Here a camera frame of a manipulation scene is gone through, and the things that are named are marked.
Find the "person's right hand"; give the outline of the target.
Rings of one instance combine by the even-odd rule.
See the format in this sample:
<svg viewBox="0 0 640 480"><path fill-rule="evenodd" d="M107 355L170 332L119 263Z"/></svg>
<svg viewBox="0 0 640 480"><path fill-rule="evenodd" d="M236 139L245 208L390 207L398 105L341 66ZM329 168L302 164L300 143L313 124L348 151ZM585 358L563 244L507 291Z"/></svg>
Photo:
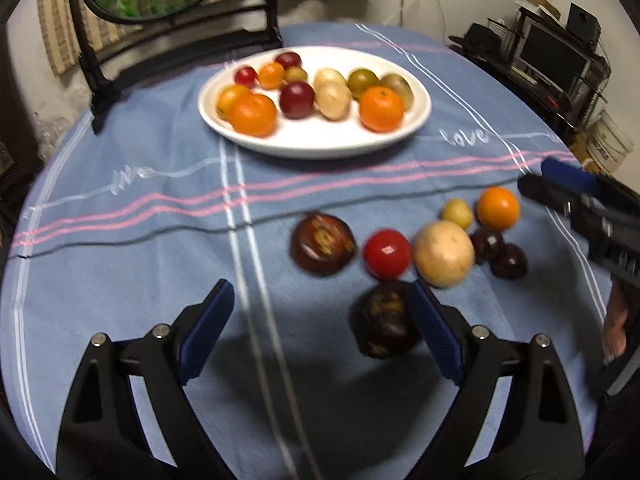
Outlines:
<svg viewBox="0 0 640 480"><path fill-rule="evenodd" d="M604 360L609 363L620 358L626 349L625 323L628 316L628 307L622 286L614 281L608 298L608 310L606 310L602 332L602 348Z"/></svg>

